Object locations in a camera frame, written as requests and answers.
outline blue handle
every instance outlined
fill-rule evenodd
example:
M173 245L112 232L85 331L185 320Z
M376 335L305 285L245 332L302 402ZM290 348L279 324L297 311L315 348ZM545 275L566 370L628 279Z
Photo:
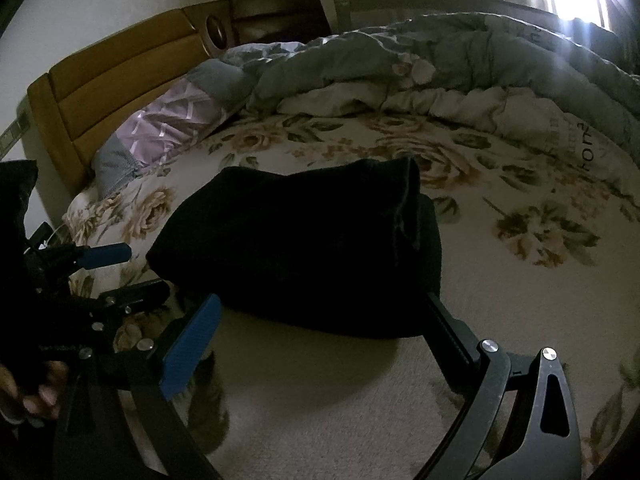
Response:
M121 264L131 259L131 247L127 244L112 244L102 247L86 248L76 264L84 269L97 269L109 265Z
M187 386L222 316L220 298L210 294L162 360L160 390L166 400Z

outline yellow headboard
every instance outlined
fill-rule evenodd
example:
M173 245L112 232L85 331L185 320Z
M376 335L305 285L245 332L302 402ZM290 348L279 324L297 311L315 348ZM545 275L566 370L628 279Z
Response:
M216 0L158 14L66 57L27 91L33 119L73 194L133 112L225 48L331 33L320 0Z

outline purple pillowcase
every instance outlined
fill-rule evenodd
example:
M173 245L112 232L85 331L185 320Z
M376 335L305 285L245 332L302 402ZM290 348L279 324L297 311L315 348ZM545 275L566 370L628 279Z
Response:
M254 85L252 76L218 59L190 70L131 114L95 153L100 199L208 136L244 105Z
M226 119L217 102L182 78L124 121L115 135L144 170L190 148Z

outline metal screw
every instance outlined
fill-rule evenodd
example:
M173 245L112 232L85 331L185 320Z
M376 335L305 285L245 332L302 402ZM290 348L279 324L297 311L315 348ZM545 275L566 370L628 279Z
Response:
M492 339L485 339L481 345L485 352L493 353L498 351L498 343Z
M88 346L85 346L84 348L81 348L80 351L78 352L78 356L81 359L88 359L89 357L94 355L94 349L93 348L89 348Z
M138 341L138 344L136 345L136 348L142 352L151 350L153 347L154 347L154 340L149 339L148 337L141 339L140 341Z
M542 349L542 357L548 359L549 361L553 361L556 357L558 357L558 354L556 354L556 351L553 348L547 347Z

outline black cloth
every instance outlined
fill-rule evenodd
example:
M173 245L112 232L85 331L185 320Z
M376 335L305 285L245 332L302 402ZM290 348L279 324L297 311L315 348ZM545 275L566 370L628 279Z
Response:
M37 179L38 167L33 160L0 162L0 362L12 371L20 386L33 376L46 375L37 359L41 325L34 318L39 320L39 303L23 256L28 246L24 216Z
M316 330L420 335L414 298L440 289L440 237L412 158L288 176L225 168L146 255L180 288Z

